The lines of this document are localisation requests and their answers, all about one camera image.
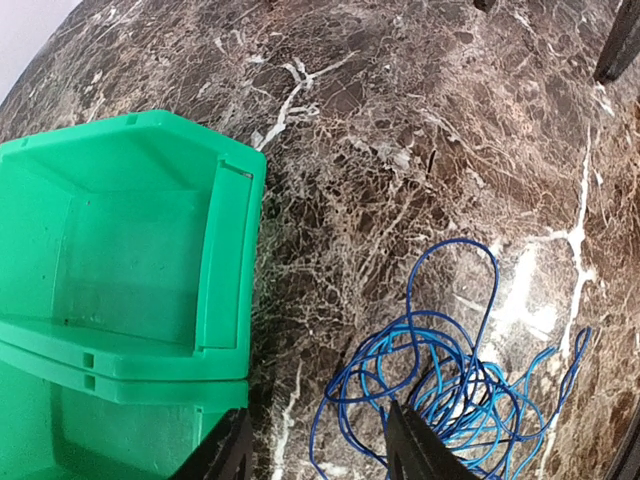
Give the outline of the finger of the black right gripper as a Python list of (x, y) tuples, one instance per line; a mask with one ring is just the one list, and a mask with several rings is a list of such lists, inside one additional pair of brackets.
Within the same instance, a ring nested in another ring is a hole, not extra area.
[(639, 54), (639, 0), (624, 0), (599, 56), (594, 79), (616, 81)]

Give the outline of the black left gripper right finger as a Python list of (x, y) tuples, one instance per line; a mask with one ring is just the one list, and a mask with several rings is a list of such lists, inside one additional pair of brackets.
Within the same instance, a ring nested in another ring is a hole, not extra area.
[(391, 403), (385, 430), (390, 479), (477, 480), (416, 411)]

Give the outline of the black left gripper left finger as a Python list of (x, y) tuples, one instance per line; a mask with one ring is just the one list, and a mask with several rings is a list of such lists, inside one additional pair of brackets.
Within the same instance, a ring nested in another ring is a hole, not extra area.
[(230, 409), (170, 477), (171, 480), (249, 480), (253, 429), (247, 408)]

